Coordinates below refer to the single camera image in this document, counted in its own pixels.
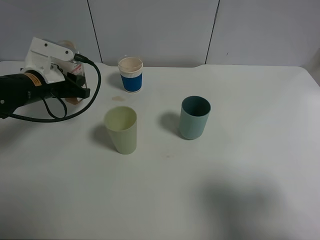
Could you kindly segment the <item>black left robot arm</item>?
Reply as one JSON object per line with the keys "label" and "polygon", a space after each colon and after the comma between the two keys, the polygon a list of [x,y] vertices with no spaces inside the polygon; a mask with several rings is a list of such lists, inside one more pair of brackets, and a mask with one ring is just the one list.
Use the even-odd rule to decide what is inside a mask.
{"label": "black left robot arm", "polygon": [[48,98],[80,98],[90,96],[90,89],[85,88],[86,78],[67,73],[63,81],[46,83],[43,76],[35,70],[0,77],[0,117],[22,106]]}

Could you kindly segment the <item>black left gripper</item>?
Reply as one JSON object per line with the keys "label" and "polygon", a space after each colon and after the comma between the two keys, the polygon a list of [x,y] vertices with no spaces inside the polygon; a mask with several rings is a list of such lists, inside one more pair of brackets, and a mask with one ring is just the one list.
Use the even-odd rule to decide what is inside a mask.
{"label": "black left gripper", "polygon": [[64,81],[44,83],[41,88],[41,97],[44,99],[56,97],[87,99],[90,96],[90,89],[86,88],[85,76],[68,72],[67,77]]}

